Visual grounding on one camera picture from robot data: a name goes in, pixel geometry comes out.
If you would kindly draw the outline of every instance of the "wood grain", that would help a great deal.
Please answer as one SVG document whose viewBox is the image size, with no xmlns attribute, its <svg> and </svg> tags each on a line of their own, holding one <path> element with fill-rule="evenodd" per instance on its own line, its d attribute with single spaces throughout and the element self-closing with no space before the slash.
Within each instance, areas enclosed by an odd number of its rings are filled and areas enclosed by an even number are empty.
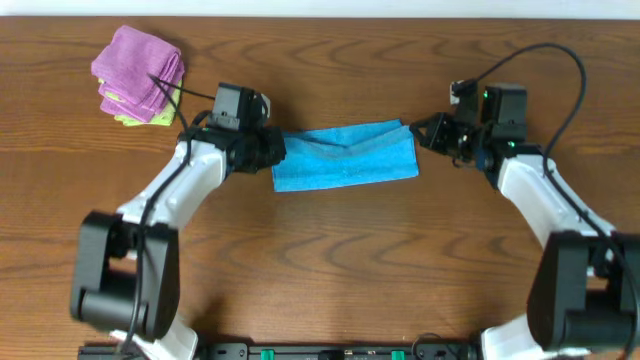
<svg viewBox="0 0 640 360">
<path fill-rule="evenodd" d="M 569 45 L 589 92 L 554 158 L 600 215 L 640 231 L 637 22 L 2 18 L 2 359 L 68 359 L 104 339 L 68 312 L 78 226 L 130 199 L 173 152 L 179 124 L 125 128 L 99 110 L 89 66 L 122 24 L 179 46 L 189 88 L 264 92 L 289 130 L 409 123 L 448 109 L 450 81 L 517 48 Z M 555 51 L 491 79 L 528 87 L 541 143 L 578 84 Z M 210 106 L 183 97 L 181 108 Z M 180 313 L 211 339 L 410 342 L 423 331 L 464 338 L 524 312 L 541 255 L 525 221 L 482 174 L 417 152 L 418 178 L 328 191 L 274 194 L 268 171 L 232 175 L 181 234 Z"/>
</svg>

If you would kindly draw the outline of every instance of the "wooden tabletop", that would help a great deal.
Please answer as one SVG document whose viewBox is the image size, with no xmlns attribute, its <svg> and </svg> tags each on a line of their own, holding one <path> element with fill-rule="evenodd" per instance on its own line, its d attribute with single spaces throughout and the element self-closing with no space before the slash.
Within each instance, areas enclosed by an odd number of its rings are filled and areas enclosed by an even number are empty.
<svg viewBox="0 0 640 360">
<path fill-rule="evenodd" d="M 584 59 L 588 94 L 554 158 L 624 232 L 640 231 L 640 24 L 526 20 L 0 19 L 0 358 L 68 359 L 105 339 L 69 315 L 78 227 L 112 212 L 173 153 L 179 123 L 125 128 L 99 109 L 91 61 L 128 24 L 178 46 L 185 86 L 272 99 L 288 130 L 448 111 L 448 84 L 536 42 Z M 569 112 L 578 72 L 554 50 L 489 80 L 529 90 L 530 139 Z M 211 108 L 183 96 L 187 117 Z M 465 338 L 523 313 L 542 249 L 483 174 L 417 149 L 420 176 L 275 194 L 233 174 L 180 237 L 180 314 L 210 340 L 405 342 Z"/>
</svg>

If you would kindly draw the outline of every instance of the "stack of towels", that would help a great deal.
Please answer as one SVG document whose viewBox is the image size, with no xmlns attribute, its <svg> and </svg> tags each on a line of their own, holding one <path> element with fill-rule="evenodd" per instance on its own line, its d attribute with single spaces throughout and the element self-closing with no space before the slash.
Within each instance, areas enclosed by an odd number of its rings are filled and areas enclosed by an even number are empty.
<svg viewBox="0 0 640 360">
<path fill-rule="evenodd" d="M 175 109 L 149 75 L 182 85 L 184 64 L 178 48 L 129 26 L 122 26 L 91 63 L 104 97 L 100 109 L 125 126 L 169 126 Z M 163 85 L 178 103 L 180 90 Z"/>
</svg>

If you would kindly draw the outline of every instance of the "green connector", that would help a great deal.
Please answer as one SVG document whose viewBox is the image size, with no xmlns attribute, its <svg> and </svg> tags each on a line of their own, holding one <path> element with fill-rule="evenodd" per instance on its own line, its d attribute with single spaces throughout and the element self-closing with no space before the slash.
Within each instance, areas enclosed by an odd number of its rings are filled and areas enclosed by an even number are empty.
<svg viewBox="0 0 640 360">
<path fill-rule="evenodd" d="M 404 360 L 404 351 L 392 351 L 391 360 Z"/>
<path fill-rule="evenodd" d="M 274 360 L 275 358 L 276 353 L 273 350 L 262 350 L 260 353 L 260 360 Z"/>
</svg>

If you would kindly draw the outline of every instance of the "folded blue towel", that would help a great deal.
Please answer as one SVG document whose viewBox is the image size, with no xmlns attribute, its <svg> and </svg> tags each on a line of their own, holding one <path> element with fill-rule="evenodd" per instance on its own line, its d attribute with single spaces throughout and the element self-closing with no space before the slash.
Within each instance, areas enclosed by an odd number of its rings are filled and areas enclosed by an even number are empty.
<svg viewBox="0 0 640 360">
<path fill-rule="evenodd" d="M 418 176 L 413 135 L 400 120 L 285 133 L 276 192 L 331 189 Z"/>
</svg>

